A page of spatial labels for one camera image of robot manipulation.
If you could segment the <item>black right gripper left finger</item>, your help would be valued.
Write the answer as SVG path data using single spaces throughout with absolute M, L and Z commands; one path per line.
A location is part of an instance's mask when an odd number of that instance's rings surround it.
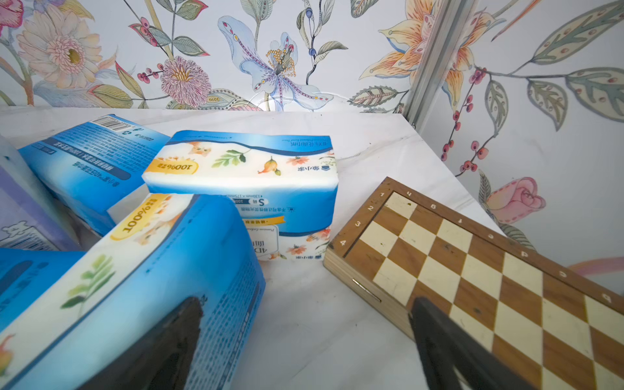
M 83 389 L 183 389 L 188 380 L 203 316 L 188 297 Z

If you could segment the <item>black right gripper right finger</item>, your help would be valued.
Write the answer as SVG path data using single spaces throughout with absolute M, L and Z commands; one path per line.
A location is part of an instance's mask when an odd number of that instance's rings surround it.
M 532 386 L 489 353 L 425 297 L 409 315 L 415 344 L 430 389 L 531 389 Z

